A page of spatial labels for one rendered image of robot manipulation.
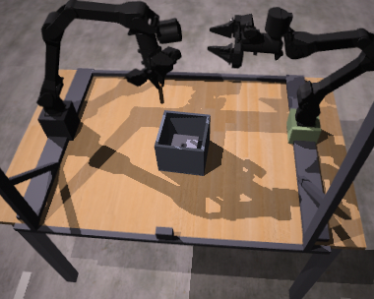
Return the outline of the wooden peg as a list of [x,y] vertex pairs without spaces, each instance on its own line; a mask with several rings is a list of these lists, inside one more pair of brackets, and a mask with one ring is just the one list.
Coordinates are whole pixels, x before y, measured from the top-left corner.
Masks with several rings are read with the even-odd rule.
[[159,84],[160,90],[158,90],[160,104],[164,104],[162,84]]

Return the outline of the white flat plate with hole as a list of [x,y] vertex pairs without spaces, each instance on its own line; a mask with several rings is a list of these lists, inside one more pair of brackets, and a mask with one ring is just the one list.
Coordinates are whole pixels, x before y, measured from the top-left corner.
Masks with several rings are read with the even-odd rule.
[[199,137],[174,134],[171,145],[176,147],[198,149]]

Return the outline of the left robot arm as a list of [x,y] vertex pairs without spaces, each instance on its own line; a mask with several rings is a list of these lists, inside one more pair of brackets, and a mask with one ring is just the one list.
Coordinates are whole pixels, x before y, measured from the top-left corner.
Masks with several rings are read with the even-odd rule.
[[[64,8],[65,12],[60,14]],[[158,40],[162,44],[182,41],[181,26],[177,19],[160,21],[159,15],[150,10],[143,1],[107,4],[69,0],[56,12],[49,13],[41,28],[42,39],[46,44],[45,78],[36,103],[39,106],[52,106],[43,107],[44,116],[60,117],[66,105],[59,96],[64,86],[62,83],[64,77],[58,74],[60,45],[65,28],[75,19],[120,24],[129,29],[128,35],[136,36],[139,48],[143,50],[154,48]],[[149,19],[151,19],[150,25]],[[163,54],[159,48],[157,54],[151,53],[151,56],[148,56],[148,67],[165,76],[173,70],[176,61],[174,51]]]

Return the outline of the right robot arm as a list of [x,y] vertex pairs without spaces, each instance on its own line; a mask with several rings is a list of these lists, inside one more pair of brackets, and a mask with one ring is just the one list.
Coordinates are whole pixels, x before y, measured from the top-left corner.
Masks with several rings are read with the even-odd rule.
[[[259,30],[254,27],[253,16],[252,21],[251,16],[252,14],[240,16],[243,43],[259,40],[259,36],[256,36]],[[321,114],[319,104],[327,94],[365,72],[374,71],[374,33],[363,28],[321,34],[294,31],[290,27],[292,18],[292,13],[281,7],[269,9],[261,53],[275,54],[275,60],[280,59],[283,56],[282,37],[285,54],[292,60],[305,58],[319,51],[355,47],[362,50],[356,59],[327,78],[318,83],[308,81],[297,90],[298,107],[295,113],[297,126],[316,127],[316,119]],[[369,41],[369,38],[372,41]]]

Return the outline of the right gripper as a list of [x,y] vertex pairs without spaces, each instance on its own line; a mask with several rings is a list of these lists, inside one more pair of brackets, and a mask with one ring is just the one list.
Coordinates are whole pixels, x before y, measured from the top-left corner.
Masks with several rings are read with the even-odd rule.
[[[243,32],[241,31],[241,27],[239,26],[241,22],[241,15],[235,15],[235,20],[232,18],[227,24],[216,26],[210,28],[210,32],[226,36],[231,38],[232,34],[235,38],[234,33],[236,33],[235,44],[232,50],[232,43],[227,46],[208,46],[208,50],[214,53],[216,56],[220,57],[224,61],[231,64],[231,68],[238,69],[242,66],[243,54],[244,51],[253,52],[254,55],[257,53],[261,53],[263,47],[263,38],[264,34],[262,32],[257,32],[256,36],[259,36],[259,40],[249,43],[241,42],[241,33],[242,37]],[[238,29],[238,39],[237,39],[237,29]],[[239,39],[240,38],[240,39]]]

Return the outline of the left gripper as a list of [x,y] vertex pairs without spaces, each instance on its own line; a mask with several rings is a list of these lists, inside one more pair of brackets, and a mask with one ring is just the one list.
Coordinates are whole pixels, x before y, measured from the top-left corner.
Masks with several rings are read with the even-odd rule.
[[[151,48],[151,49],[147,49],[147,50],[138,49],[138,53],[141,53],[142,58],[143,58],[143,61],[141,61],[142,65],[145,64],[145,68],[142,70],[138,70],[135,68],[134,70],[129,72],[126,75],[126,79],[128,83],[135,85],[137,87],[140,87],[149,79],[158,90],[160,90],[159,84],[162,84],[162,87],[164,87],[165,76],[160,75],[155,69],[149,69],[148,63],[147,63],[148,56],[151,56],[151,53],[153,55],[157,54],[157,50],[159,48],[161,48],[161,46],[157,44],[154,48]],[[168,54],[170,51],[174,51],[176,53],[177,60],[182,58],[181,52],[179,49],[168,46],[162,50],[163,54],[166,52]]]

